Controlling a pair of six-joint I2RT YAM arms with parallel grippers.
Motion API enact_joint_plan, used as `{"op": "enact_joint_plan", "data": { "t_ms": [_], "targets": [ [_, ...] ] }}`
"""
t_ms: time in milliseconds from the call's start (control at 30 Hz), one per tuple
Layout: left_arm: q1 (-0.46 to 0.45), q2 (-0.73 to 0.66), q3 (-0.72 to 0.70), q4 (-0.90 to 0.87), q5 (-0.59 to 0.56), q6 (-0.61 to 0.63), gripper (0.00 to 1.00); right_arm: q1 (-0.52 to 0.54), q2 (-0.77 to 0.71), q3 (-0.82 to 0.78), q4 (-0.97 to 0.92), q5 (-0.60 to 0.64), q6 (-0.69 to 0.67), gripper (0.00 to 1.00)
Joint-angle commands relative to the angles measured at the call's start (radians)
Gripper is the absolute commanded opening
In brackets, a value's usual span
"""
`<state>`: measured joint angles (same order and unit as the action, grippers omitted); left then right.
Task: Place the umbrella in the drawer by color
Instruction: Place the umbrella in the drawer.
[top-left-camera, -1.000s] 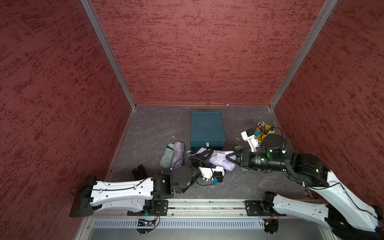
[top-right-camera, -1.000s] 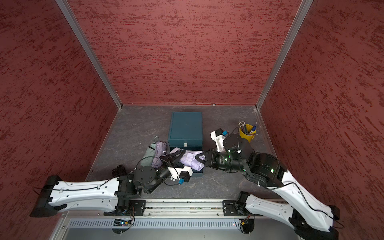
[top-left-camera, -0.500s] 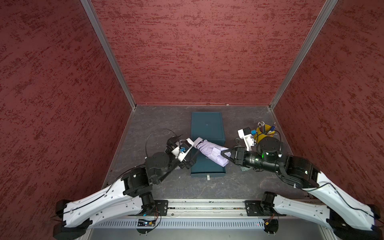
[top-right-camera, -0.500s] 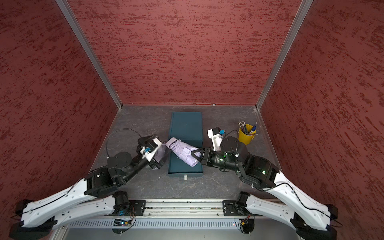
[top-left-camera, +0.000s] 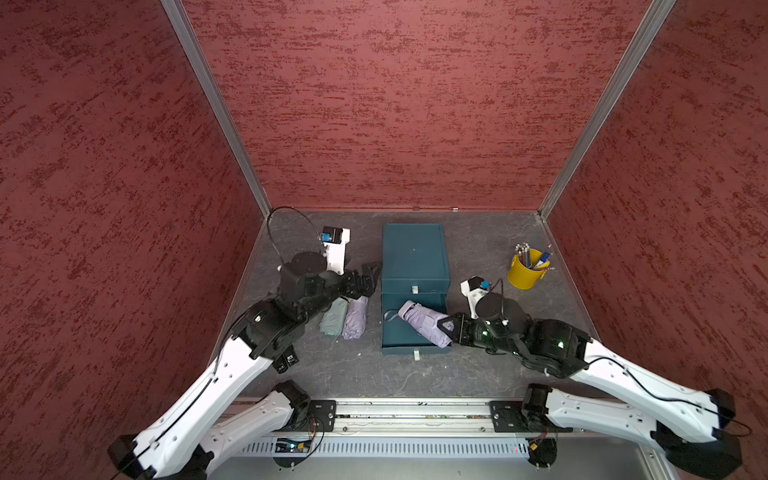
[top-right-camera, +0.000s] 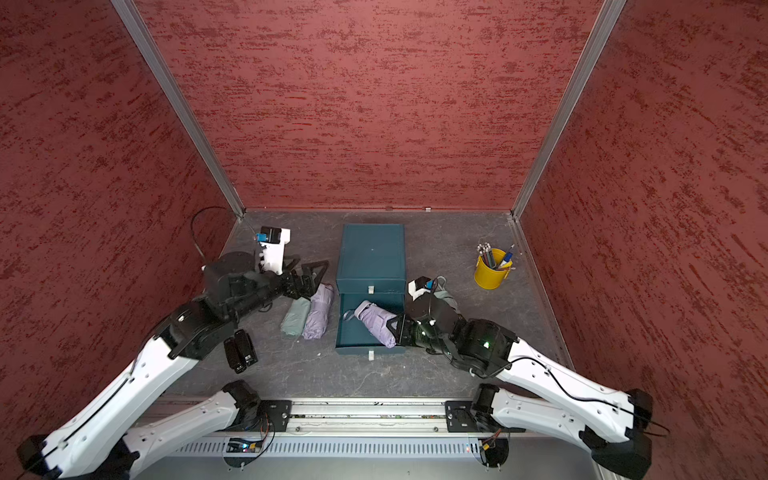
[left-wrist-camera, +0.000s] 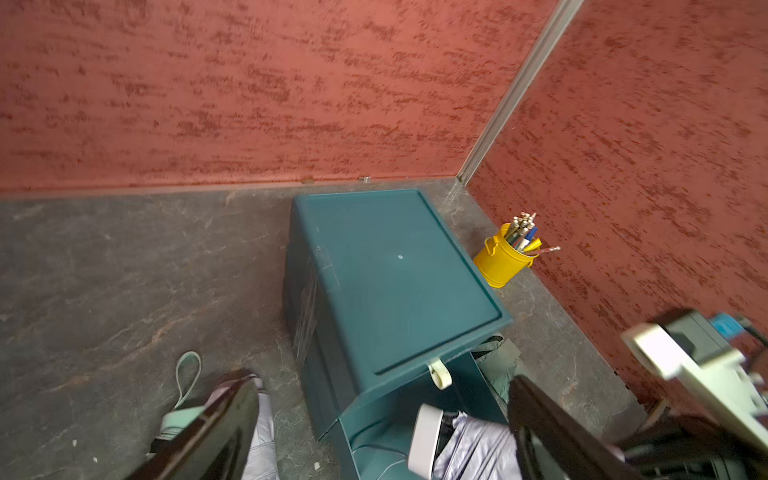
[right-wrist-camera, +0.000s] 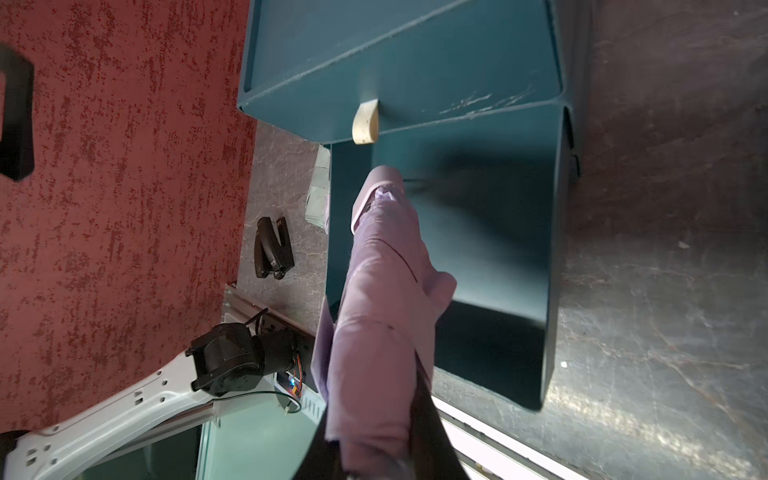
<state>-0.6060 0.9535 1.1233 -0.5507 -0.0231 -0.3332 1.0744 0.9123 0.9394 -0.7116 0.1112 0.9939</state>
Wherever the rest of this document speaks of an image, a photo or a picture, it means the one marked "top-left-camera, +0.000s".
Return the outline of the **purple umbrella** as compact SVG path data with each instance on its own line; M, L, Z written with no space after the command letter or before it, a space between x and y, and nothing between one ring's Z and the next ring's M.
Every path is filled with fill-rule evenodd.
M348 302L347 313L342 330L344 340L360 339L366 330L369 298L361 296Z
M446 314L431 310L413 301L407 301L398 311L399 316L417 330L423 337L440 348L452 342L448 336L437 328L437 321L447 317Z

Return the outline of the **teal drawer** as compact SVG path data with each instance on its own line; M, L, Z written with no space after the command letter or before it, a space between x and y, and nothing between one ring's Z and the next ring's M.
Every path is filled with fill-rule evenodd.
M417 332L398 314L399 309L407 302L413 301L426 308L445 314L447 312L447 295L445 293L405 294L383 293L382 314L382 352L386 355L411 355L416 351L421 356L442 354L451 351L451 344L444 348L430 342Z

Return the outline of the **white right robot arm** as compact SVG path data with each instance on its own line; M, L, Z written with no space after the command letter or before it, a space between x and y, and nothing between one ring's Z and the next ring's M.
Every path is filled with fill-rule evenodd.
M474 300L472 314L447 316L437 327L455 344L509 354L529 370L609 394L600 400L531 384L512 407L492 407L503 428L539 433L548 450L555 434L588 430L644 445L704 479L724 479L742 464L740 440L727 430L735 401L722 389L667 380L571 324L534 318L498 293Z

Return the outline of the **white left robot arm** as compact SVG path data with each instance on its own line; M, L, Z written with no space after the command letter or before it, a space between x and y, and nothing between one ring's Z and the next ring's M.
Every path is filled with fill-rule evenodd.
M309 396L294 382L221 421L239 394L269 368L295 362L307 323L339 299L371 296L382 265L332 270L319 252L301 252L279 269L275 294L250 306L230 327L215 359L151 426L108 448L118 474L131 479L205 479L247 443L291 424L312 424Z

